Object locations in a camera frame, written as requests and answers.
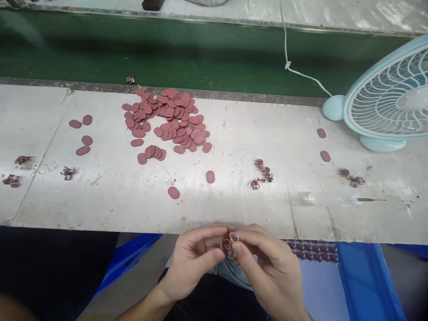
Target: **white cable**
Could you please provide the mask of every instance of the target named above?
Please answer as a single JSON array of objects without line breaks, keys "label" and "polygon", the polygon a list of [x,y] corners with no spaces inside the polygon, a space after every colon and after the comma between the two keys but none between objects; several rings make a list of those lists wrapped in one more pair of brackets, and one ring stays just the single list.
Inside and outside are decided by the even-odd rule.
[{"label": "white cable", "polygon": [[325,91],[331,97],[332,96],[331,93],[329,93],[327,91],[327,89],[324,88],[324,86],[319,82],[318,79],[306,76],[305,74],[302,74],[302,73],[300,73],[298,71],[295,71],[295,70],[293,70],[293,69],[290,68],[291,61],[288,60],[288,55],[287,55],[287,29],[285,28],[284,17],[283,17],[283,14],[282,14],[282,0],[279,0],[279,1],[280,1],[281,21],[282,21],[282,25],[284,26],[285,70],[289,70],[289,71],[291,71],[291,72],[293,72],[293,73],[295,73],[297,75],[300,75],[300,76],[303,76],[303,77],[306,77],[306,78],[309,78],[309,79],[312,79],[312,80],[316,81],[317,84],[321,87],[321,89],[323,91]]}]

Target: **light blue fan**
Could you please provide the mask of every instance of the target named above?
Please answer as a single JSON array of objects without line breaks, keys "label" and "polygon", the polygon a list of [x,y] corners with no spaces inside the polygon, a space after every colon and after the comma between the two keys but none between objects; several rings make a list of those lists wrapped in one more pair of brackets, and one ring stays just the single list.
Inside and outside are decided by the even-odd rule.
[{"label": "light blue fan", "polygon": [[322,112],[331,120],[343,119],[376,152],[392,152],[409,139],[428,136],[428,34],[377,62],[346,96],[329,98]]}]

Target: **green surface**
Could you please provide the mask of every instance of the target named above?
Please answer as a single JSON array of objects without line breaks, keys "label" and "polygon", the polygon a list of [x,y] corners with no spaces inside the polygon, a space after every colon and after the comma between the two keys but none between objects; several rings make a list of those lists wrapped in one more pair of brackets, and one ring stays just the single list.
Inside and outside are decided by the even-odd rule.
[{"label": "green surface", "polygon": [[[410,38],[288,29],[292,68],[345,94]],[[284,70],[284,30],[216,22],[0,10],[0,76],[326,97]]]}]

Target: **workbench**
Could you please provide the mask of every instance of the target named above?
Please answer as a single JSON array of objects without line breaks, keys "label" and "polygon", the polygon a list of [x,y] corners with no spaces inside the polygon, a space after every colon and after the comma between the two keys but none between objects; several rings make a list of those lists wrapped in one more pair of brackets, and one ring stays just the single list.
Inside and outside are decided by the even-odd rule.
[{"label": "workbench", "polygon": [[[130,146],[134,137],[121,106],[141,100],[135,87],[67,86],[0,85],[0,174],[21,176],[19,188],[0,186],[2,225],[181,233],[214,222],[238,228],[257,223],[287,239],[428,244],[428,140],[375,153],[343,122],[326,119],[322,100],[187,91],[205,117],[213,148],[179,155],[172,141],[153,133],[165,122],[161,117],[150,119],[143,146]],[[144,89],[156,95],[163,88]],[[68,125],[87,114],[91,125]],[[88,154],[77,156],[84,135],[94,142]],[[167,151],[165,160],[140,165],[137,155],[151,144]],[[330,162],[321,159],[323,150]],[[14,164],[20,155],[32,156],[32,163]],[[257,158],[275,179],[253,190],[248,182],[261,176]],[[71,181],[60,174],[64,166],[77,169]],[[344,167],[366,180],[356,189],[362,197],[387,201],[309,206],[304,195],[310,191],[356,191],[338,176]],[[208,170],[215,172],[213,184],[206,182]],[[169,197],[170,186],[180,191],[179,199]]]}]

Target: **jeans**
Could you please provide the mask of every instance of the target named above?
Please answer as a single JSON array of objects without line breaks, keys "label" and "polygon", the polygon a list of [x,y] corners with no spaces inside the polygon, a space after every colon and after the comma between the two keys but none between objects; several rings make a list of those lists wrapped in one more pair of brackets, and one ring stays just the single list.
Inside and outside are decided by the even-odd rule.
[{"label": "jeans", "polygon": [[[172,258],[172,256],[169,258],[165,268],[168,268],[171,265]],[[222,278],[228,280],[234,285],[239,286],[240,288],[253,291],[250,281],[248,281],[244,271],[240,266],[236,266],[233,263],[233,258],[231,255],[229,255],[224,261],[209,270],[207,273],[221,276]]]}]

